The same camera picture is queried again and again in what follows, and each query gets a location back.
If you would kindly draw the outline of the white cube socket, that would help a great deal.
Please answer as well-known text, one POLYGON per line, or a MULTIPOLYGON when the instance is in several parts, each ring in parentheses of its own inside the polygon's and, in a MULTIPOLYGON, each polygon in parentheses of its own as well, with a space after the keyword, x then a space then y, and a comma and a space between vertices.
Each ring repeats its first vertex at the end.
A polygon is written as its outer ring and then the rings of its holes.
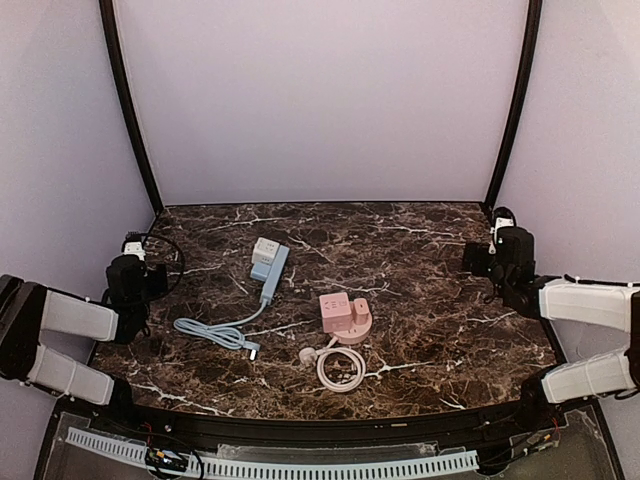
POLYGON ((252 250, 251 262, 253 264, 271 265, 275 260, 279 247, 280 244, 277 241, 259 237, 252 250))

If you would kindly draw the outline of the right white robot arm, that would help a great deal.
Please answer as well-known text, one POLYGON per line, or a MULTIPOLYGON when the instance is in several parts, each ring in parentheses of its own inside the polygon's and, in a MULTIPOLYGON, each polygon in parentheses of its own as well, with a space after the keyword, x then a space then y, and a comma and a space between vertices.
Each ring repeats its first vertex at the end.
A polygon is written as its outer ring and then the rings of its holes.
POLYGON ((597 283, 568 275, 538 276, 534 262, 488 244, 465 245, 462 265, 492 283, 493 298, 519 315, 536 320, 571 321, 618 330, 628 345, 564 363, 525 382, 524 402, 559 405, 569 400, 639 391, 639 286, 597 283))

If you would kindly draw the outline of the pink small plug adapter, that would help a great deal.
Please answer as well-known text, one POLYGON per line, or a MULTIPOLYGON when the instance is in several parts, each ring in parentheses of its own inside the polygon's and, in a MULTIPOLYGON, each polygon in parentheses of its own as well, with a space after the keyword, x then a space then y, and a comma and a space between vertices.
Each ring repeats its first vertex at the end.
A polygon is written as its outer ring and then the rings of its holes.
POLYGON ((371 312, 364 298, 354 299, 352 302, 353 322, 355 325, 365 325, 370 321, 371 312))

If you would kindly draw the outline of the blue power strip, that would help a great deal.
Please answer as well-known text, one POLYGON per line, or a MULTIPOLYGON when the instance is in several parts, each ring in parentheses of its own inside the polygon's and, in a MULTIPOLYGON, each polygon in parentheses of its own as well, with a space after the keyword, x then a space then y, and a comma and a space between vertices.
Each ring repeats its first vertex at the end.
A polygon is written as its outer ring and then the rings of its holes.
POLYGON ((266 305, 270 305, 273 301, 289 252, 290 249, 288 247, 280 245, 271 264, 261 291, 261 302, 266 305))

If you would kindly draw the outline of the pink cube socket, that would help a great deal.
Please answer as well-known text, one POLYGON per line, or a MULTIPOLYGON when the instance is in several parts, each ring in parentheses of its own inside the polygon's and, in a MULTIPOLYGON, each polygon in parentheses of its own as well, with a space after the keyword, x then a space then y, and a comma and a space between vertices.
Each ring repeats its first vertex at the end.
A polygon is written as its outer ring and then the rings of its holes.
POLYGON ((350 327, 352 312, 346 292, 321 295, 319 304, 325 333, 345 331, 350 327))

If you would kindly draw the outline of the pink round power strip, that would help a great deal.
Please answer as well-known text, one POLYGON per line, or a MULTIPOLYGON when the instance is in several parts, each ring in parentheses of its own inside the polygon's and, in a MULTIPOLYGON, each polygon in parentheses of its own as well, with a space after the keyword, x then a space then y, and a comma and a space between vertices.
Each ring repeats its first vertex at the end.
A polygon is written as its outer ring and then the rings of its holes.
POLYGON ((369 337, 372 324, 372 316, 369 315, 364 323, 356 324, 352 322, 348 330, 331 332, 330 337, 335 338, 340 345, 357 345, 369 337))

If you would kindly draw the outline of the blue cube plug adapter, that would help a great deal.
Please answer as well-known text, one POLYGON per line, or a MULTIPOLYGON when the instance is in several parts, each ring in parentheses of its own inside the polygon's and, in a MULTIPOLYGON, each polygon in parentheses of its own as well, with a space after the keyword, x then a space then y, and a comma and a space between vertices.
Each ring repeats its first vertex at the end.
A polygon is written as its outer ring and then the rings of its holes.
POLYGON ((269 277, 272 266, 262 262, 257 262, 252 265, 250 271, 250 278, 256 281, 265 283, 269 277))

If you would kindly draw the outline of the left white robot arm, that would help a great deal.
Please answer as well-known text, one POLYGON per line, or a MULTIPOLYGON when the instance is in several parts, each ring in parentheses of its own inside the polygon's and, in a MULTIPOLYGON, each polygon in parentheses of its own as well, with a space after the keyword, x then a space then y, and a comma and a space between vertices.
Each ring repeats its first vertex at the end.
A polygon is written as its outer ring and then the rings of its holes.
POLYGON ((134 255, 106 269, 108 289, 96 302, 13 275, 1 276, 1 378, 49 389, 101 407, 128 408, 132 388, 41 339, 44 331, 127 345, 149 332, 149 306, 169 292, 164 265, 134 255))

